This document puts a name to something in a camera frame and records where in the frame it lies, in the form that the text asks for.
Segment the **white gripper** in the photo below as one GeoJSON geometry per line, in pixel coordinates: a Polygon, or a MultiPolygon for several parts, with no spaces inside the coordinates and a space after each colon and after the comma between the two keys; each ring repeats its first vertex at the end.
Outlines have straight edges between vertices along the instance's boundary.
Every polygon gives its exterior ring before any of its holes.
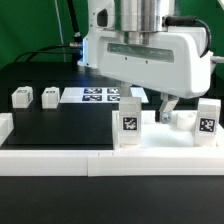
{"type": "Polygon", "coordinates": [[[132,96],[131,84],[162,92],[160,122],[169,123],[178,97],[198,97],[210,87],[212,54],[203,52],[205,43],[206,33],[200,27],[169,27],[151,34],[147,46],[103,38],[99,72],[124,81],[120,83],[122,97],[132,96]]]}

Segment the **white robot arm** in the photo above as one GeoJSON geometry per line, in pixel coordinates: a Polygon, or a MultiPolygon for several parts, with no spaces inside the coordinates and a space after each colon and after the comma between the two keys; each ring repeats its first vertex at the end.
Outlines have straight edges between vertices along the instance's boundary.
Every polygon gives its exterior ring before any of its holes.
{"type": "Polygon", "coordinates": [[[211,32],[177,16],[175,0],[87,0],[89,30],[78,68],[161,93],[160,121],[178,100],[210,87],[211,32]]]}

